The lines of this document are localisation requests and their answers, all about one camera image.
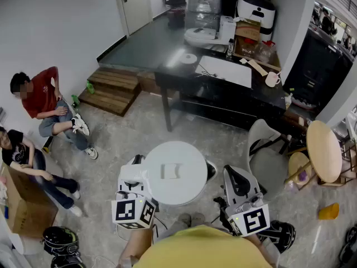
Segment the cup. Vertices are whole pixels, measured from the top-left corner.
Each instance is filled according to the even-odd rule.
[[[276,73],[270,71],[266,78],[266,85],[269,87],[275,87],[280,81],[281,78]]]
[[[325,207],[319,211],[319,219],[335,219],[339,216],[340,206],[338,203],[334,203]]]

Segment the black table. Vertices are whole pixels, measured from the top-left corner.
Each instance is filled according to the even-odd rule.
[[[194,64],[183,64],[177,61],[168,66],[174,51],[155,71],[156,84],[161,88],[162,103],[166,127],[172,131],[170,110],[179,109],[198,116],[213,119],[222,123],[249,130],[257,119],[265,119],[273,124],[284,114],[286,107],[284,91],[279,83],[274,88],[265,84],[262,77],[252,68],[252,88],[247,88],[222,79],[196,73],[195,70],[202,56],[211,56],[225,60],[225,54],[198,47],[183,46],[185,54],[197,56]],[[241,64],[240,58],[232,57],[232,62]],[[263,67],[267,72],[273,71]],[[180,98],[170,108],[167,90],[180,93]]]

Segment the door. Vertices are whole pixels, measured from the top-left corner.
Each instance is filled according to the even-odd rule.
[[[149,0],[122,0],[129,35],[152,21]]]

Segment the white round table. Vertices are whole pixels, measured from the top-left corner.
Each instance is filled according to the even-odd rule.
[[[154,148],[146,157],[148,190],[153,199],[183,205],[196,198],[207,182],[207,165],[192,145],[171,141]]]

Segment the wooden steps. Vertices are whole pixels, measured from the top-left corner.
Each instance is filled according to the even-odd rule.
[[[91,94],[85,89],[79,95],[79,101],[122,117],[141,91],[136,76],[120,70],[100,68],[88,81],[95,92]]]

